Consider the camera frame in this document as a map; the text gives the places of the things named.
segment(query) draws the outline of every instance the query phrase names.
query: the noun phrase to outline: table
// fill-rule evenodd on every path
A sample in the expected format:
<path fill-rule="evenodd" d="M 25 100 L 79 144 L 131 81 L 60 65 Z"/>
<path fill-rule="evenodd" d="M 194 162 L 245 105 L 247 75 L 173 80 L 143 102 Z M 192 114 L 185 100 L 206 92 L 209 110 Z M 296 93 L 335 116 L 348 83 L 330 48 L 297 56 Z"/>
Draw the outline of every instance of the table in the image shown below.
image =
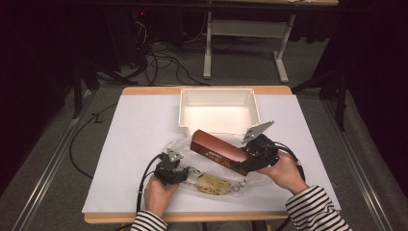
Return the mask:
<path fill-rule="evenodd" d="M 243 3 L 264 3 L 264 4 L 308 4 L 311 6 L 337 6 L 338 0 L 315 0 L 311 3 L 306 1 L 291 3 L 284 0 L 214 0 L 215 2 L 243 2 Z M 258 38 L 276 38 L 280 40 L 280 46 L 273 52 L 276 68 L 278 70 L 280 81 L 284 84 L 289 82 L 282 56 L 288 43 L 289 35 L 294 23 L 295 14 L 291 14 L 287 21 L 265 22 L 265 21 L 247 21 L 247 20 L 225 20 L 213 19 L 211 12 L 207 13 L 207 43 L 204 56 L 204 74 L 205 79 L 211 78 L 212 64 L 212 35 L 238 36 L 238 37 L 258 37 Z"/>
<path fill-rule="evenodd" d="M 140 178 L 147 164 L 170 141 L 185 137 L 177 125 L 182 88 L 127 88 L 123 91 L 84 205 L 86 222 L 134 220 Z M 254 89 L 262 122 L 275 121 L 265 134 L 289 146 L 302 162 L 307 182 L 326 188 L 335 208 L 341 209 L 296 96 L 288 87 L 205 88 Z M 272 182 L 253 187 L 242 197 L 197 196 L 181 187 L 163 219 L 179 222 L 285 218 L 284 204 L 290 197 L 289 192 Z"/>

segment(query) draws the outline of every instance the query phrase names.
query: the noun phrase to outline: black and white striped sleeve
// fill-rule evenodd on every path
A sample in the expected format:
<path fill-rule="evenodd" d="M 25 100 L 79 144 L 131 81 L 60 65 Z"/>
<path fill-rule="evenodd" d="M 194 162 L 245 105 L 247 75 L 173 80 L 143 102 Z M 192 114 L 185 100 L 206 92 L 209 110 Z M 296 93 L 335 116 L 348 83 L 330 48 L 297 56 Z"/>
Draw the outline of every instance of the black and white striped sleeve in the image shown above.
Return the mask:
<path fill-rule="evenodd" d="M 351 230 L 322 187 L 312 186 L 295 195 L 286 202 L 286 208 L 299 230 Z"/>
<path fill-rule="evenodd" d="M 165 231 L 167 224 L 149 211 L 139 211 L 130 230 L 132 231 Z"/>

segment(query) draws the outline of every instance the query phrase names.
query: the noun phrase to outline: brown box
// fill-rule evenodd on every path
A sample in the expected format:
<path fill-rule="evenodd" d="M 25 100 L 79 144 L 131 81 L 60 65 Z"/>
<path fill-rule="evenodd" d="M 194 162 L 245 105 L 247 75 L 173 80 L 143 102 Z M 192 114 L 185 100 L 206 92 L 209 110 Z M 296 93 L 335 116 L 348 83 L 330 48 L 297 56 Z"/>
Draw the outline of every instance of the brown box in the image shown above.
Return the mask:
<path fill-rule="evenodd" d="M 248 174 L 241 168 L 235 168 L 232 164 L 234 162 L 243 162 L 246 159 L 252 158 L 252 156 L 238 147 L 213 135 L 201 130 L 195 131 L 192 135 L 190 149 L 224 167 L 228 167 L 231 170 L 236 171 L 243 176 Z"/>

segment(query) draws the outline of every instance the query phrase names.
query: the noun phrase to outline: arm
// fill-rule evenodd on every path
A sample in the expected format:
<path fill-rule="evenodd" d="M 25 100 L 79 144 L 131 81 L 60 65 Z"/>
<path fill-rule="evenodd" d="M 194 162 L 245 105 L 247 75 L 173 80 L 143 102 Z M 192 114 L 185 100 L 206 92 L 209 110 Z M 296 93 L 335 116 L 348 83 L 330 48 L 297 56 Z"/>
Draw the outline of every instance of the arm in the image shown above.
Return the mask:
<path fill-rule="evenodd" d="M 146 210 L 137 213 L 131 230 L 165 231 L 167 224 L 161 217 L 178 187 L 178 184 L 165 187 L 154 175 L 151 176 L 144 191 Z"/>
<path fill-rule="evenodd" d="M 300 230 L 351 230 L 336 213 L 333 203 L 318 186 L 309 187 L 301 178 L 291 155 L 279 152 L 279 161 L 273 167 L 259 169 L 278 186 L 289 190 L 293 197 L 286 203 L 289 216 Z"/>

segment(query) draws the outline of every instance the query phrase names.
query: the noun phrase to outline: hand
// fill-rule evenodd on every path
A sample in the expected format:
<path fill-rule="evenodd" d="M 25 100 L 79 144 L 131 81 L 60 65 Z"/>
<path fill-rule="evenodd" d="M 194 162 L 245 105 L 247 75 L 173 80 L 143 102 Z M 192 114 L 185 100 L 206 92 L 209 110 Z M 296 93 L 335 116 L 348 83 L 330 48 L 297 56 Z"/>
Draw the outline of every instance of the hand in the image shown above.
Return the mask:
<path fill-rule="evenodd" d="M 309 188 L 297 170 L 292 156 L 286 152 L 278 152 L 279 161 L 273 167 L 264 167 L 259 173 L 269 176 L 278 186 L 289 190 L 292 194 L 301 193 Z"/>
<path fill-rule="evenodd" d="M 152 175 L 144 190 L 146 210 L 161 218 L 178 187 L 179 184 L 166 187 L 159 179 Z"/>

